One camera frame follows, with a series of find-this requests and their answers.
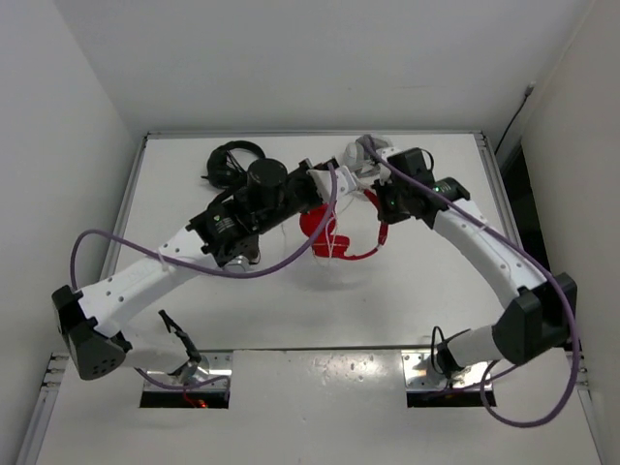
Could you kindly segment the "red headphones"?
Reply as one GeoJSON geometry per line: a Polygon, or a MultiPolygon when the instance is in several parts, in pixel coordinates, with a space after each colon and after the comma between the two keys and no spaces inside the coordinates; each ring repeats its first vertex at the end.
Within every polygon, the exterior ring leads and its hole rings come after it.
{"type": "MultiPolygon", "coordinates": [[[[310,237],[315,232],[325,216],[326,209],[327,205],[324,204],[300,215],[299,227],[307,237],[310,237]]],[[[338,234],[336,232],[337,227],[336,214],[332,213],[325,227],[311,246],[316,258],[338,259],[348,262],[365,260],[375,255],[385,245],[388,238],[388,224],[381,222],[375,247],[360,255],[349,255],[348,249],[351,245],[351,240],[346,235],[338,234]]]]}

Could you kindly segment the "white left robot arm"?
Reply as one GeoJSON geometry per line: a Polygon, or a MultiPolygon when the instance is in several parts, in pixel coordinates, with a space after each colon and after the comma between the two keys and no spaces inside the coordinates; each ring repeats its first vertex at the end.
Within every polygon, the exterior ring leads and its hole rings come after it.
{"type": "Polygon", "coordinates": [[[293,172],[264,159],[248,170],[249,182],[237,196],[187,222],[155,250],[110,277],[82,288],[71,283],[51,298],[58,330],[84,381],[101,379],[120,367],[141,375],[163,372],[180,386],[192,385],[206,361],[190,335],[167,313],[167,333],[142,334],[132,319],[198,274],[233,280],[258,279],[294,263],[311,247],[312,237],[286,259],[268,268],[230,271],[229,265],[258,247],[260,235],[298,213],[326,205],[334,209],[346,190],[338,183],[342,166],[335,159],[293,172]]]}

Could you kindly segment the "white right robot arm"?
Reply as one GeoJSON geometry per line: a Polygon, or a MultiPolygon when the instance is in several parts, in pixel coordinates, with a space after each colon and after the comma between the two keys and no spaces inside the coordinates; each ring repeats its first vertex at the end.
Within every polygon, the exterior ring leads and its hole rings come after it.
{"type": "Polygon", "coordinates": [[[434,162],[422,149],[389,147],[372,159],[382,168],[374,183],[380,220],[389,225],[421,220],[474,267],[504,310],[495,324],[442,341],[434,356],[438,373],[450,377],[476,363],[502,359],[521,366],[571,340],[576,283],[568,274],[540,271],[486,223],[461,183],[452,177],[435,179],[434,162]]]}

